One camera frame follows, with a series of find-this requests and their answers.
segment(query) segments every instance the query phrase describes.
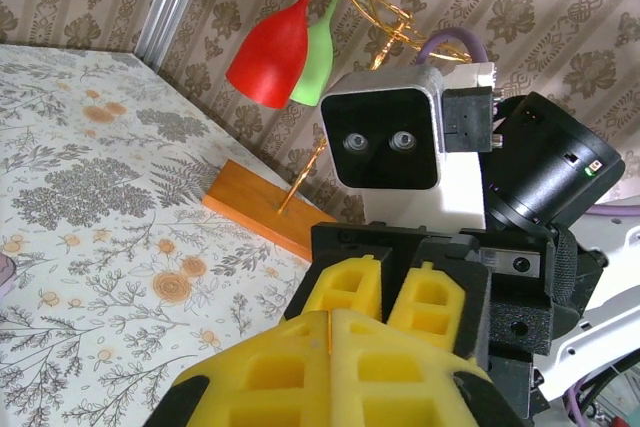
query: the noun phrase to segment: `wooden base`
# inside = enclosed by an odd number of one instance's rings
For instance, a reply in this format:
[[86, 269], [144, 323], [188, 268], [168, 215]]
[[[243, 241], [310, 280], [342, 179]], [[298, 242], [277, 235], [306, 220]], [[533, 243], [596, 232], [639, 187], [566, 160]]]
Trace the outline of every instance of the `wooden base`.
[[278, 215], [276, 212], [286, 195], [284, 190], [228, 160], [202, 203], [310, 261], [311, 227], [336, 220], [295, 197]]

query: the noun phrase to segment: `orange flower print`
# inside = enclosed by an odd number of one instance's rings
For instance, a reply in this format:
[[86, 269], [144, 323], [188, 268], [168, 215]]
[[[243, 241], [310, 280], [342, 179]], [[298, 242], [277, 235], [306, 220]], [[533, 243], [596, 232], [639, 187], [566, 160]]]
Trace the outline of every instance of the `orange flower print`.
[[67, 249], [67, 254], [71, 250], [71, 247], [77, 247], [80, 245], [80, 239], [75, 234], [66, 234], [64, 237], [60, 237], [62, 242], [58, 245], [65, 245]]
[[160, 239], [160, 241], [158, 242], [158, 248], [163, 254], [169, 255], [174, 250], [176, 250], [176, 244], [171, 242], [169, 239]]
[[220, 347], [220, 341], [216, 338], [216, 334], [210, 330], [205, 330], [200, 335], [200, 338], [205, 344], [209, 344], [212, 347]]
[[93, 243], [96, 242], [106, 242], [109, 240], [109, 235], [111, 234], [110, 230], [107, 229], [98, 229], [93, 231]]
[[307, 269], [309, 269], [309, 262], [305, 262], [304, 260], [302, 260], [302, 259], [300, 259], [298, 257], [294, 257], [293, 266], [296, 269], [307, 270]]
[[207, 273], [207, 266], [197, 257], [186, 257], [180, 271], [187, 277], [201, 277]]
[[153, 279], [153, 290], [161, 299], [179, 304], [191, 295], [191, 284], [180, 274], [163, 272]]
[[17, 254], [22, 250], [23, 243], [25, 243], [24, 237], [21, 234], [15, 234], [5, 241], [2, 250], [8, 254]]
[[75, 247], [76, 245], [80, 245], [80, 239], [75, 234], [67, 234], [63, 237], [63, 239], [69, 247]]
[[87, 119], [99, 124], [110, 124], [116, 119], [108, 110], [101, 109], [100, 107], [96, 107], [94, 105], [85, 107], [84, 109], [82, 109], [82, 113]]
[[216, 352], [220, 352], [222, 350], [220, 348], [222, 345], [220, 339], [218, 339], [218, 336], [210, 330], [200, 329], [199, 332], [191, 332], [191, 335], [200, 342], [199, 350], [205, 350], [208, 348], [213, 348]]
[[60, 303], [60, 299], [58, 298], [58, 294], [55, 292], [42, 292], [42, 289], [38, 291], [38, 295], [40, 296], [40, 302], [38, 303], [38, 308], [42, 307], [42, 305], [47, 305], [49, 307], [55, 307]]
[[267, 267], [266, 269], [264, 269], [264, 272], [267, 277], [271, 277], [274, 279], [277, 279], [280, 276], [280, 272], [278, 272], [273, 267]]
[[127, 112], [127, 108], [120, 102], [107, 102], [104, 104], [104, 108], [115, 115], [122, 115]]
[[98, 360], [101, 360], [102, 362], [106, 362], [110, 358], [111, 358], [111, 352], [109, 352], [108, 350], [103, 349], [100, 352], [98, 352]]

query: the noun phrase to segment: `gold metal rod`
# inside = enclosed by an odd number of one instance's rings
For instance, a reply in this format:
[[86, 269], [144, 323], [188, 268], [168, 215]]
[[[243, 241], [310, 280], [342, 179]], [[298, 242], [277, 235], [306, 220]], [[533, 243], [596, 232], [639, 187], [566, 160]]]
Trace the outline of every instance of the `gold metal rod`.
[[[391, 33], [394, 31], [394, 28], [382, 21], [380, 13], [378, 11], [378, 4], [384, 6], [385, 9], [395, 14], [398, 20], [404, 21], [406, 23], [405, 29], [408, 29], [408, 32], [412, 34], [413, 38], [405, 33], [400, 32], [396, 35], [396, 41], [408, 44], [415, 50], [420, 50], [422, 48], [422, 44], [424, 44], [424, 42], [426, 41], [426, 37], [424, 35], [409, 27], [413, 23], [411, 14], [405, 12], [400, 7], [392, 4], [388, 0], [367, 0], [366, 3], [364, 2], [364, 0], [349, 0], [349, 2], [351, 2], [351, 4], [353, 4], [353, 6], [358, 9], [360, 15], [362, 15], [366, 20], [368, 20], [371, 24], [375, 25], [379, 29], [385, 31], [389, 35], [391, 35]], [[439, 49], [444, 52], [432, 52], [429, 55], [431, 57], [450, 60], [454, 62], [471, 62], [471, 57], [468, 53], [456, 49], [451, 44], [442, 44], [439, 46]]]
[[402, 33], [402, 30], [405, 28], [406, 25], [407, 25], [406, 22], [400, 22], [398, 24], [394, 32], [391, 34], [391, 38], [389, 38], [389, 41], [385, 44], [385, 46], [378, 53], [378, 55], [376, 55], [376, 58], [373, 59], [373, 63], [371, 64], [371, 67], [369, 68], [369, 70], [376, 70], [378, 67], [382, 65], [382, 63], [384, 62], [384, 59], [386, 59], [387, 55], [389, 55], [389, 52], [391, 52], [391, 47], [393, 47], [393, 44], [396, 43], [397, 35], [399, 33]]
[[322, 154], [322, 152], [326, 148], [327, 148], [327, 138], [323, 137], [320, 143], [318, 144], [318, 147], [316, 147], [316, 150], [311, 154], [311, 157], [309, 157], [309, 161], [307, 162], [307, 165], [305, 165], [304, 169], [302, 169], [298, 174], [298, 177], [296, 178], [296, 180], [293, 182], [293, 184], [291, 184], [291, 187], [289, 188], [289, 192], [287, 192], [287, 196], [284, 198], [284, 200], [280, 204], [280, 207], [278, 207], [278, 215], [284, 212], [284, 209], [287, 207], [287, 204], [291, 201], [295, 193], [298, 191], [298, 189], [300, 188], [300, 185], [302, 184], [302, 182], [304, 182], [304, 179], [307, 178], [307, 175], [309, 175], [309, 172], [311, 172], [311, 169], [313, 168], [313, 164], [316, 163], [316, 160], [318, 160], [318, 157], [320, 157], [320, 154]]

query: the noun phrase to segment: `cable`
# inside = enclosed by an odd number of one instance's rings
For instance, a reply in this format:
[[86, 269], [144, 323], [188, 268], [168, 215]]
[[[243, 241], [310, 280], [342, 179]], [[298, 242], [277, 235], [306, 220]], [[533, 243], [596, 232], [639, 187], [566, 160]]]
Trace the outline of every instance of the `cable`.
[[589, 215], [611, 215], [615, 217], [640, 217], [640, 205], [594, 205], [587, 210]]
[[586, 420], [584, 420], [584, 416], [582, 415], [580, 406], [578, 405], [578, 398], [576, 393], [576, 390], [580, 388], [581, 382], [582, 380], [569, 387], [569, 390], [567, 391], [567, 397], [569, 400], [569, 410], [573, 415], [573, 421], [576, 423], [576, 425], [578, 425], [578, 427], [587, 427], [587, 422]]
[[447, 27], [446, 29], [436, 31], [427, 39], [422, 49], [420, 49], [418, 57], [416, 57], [416, 64], [424, 64], [429, 54], [433, 52], [438, 45], [451, 39], [459, 40], [464, 44], [467, 52], [469, 52], [471, 56], [471, 62], [489, 62], [487, 51], [484, 50], [484, 45], [482, 45], [482, 42], [476, 34], [464, 27]]
[[592, 387], [584, 400], [580, 403], [580, 412], [586, 412], [587, 407], [596, 400], [596, 397], [611, 383], [618, 375], [629, 370], [631, 367], [640, 362], [640, 349], [634, 350], [626, 357], [622, 358], [608, 369], [600, 372], [593, 379], [589, 380], [582, 386], [582, 390]]
[[[578, 399], [578, 395], [580, 393], [580, 389], [582, 388], [582, 384], [584, 384], [585, 380], [587, 380], [587, 377], [589, 376], [586, 375], [585, 377], [578, 380], [578, 382], [573, 384], [573, 391], [576, 393], [576, 399]], [[564, 410], [567, 413], [567, 415], [571, 414], [571, 406], [569, 405], [569, 390], [567, 390], [562, 396], [562, 401], [564, 403]]]
[[599, 413], [598, 407], [596, 406], [595, 402], [592, 403], [591, 405], [587, 406], [587, 410], [585, 410], [584, 415], [587, 419], [589, 420], [594, 420], [596, 418], [596, 415], [598, 415]]

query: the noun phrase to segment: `metal frame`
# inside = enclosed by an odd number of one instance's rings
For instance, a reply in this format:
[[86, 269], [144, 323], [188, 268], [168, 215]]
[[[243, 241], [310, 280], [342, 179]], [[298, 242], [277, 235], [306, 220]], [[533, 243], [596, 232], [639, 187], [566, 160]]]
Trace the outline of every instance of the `metal frame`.
[[189, 0], [153, 0], [133, 53], [154, 72], [167, 55]]
[[[640, 198], [620, 205], [637, 205]], [[606, 254], [604, 270], [578, 325], [551, 344], [548, 357], [535, 356], [547, 400], [560, 397], [584, 376], [640, 347], [640, 217], [584, 215], [573, 226], [583, 248]]]

